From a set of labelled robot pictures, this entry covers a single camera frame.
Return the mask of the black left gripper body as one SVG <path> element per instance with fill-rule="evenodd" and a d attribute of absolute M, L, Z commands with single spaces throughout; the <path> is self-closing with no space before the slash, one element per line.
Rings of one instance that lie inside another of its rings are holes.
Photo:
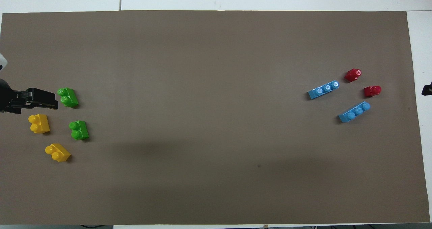
<path fill-rule="evenodd" d="M 20 114 L 27 108 L 28 91 L 16 91 L 9 84 L 0 80 L 0 112 Z"/>

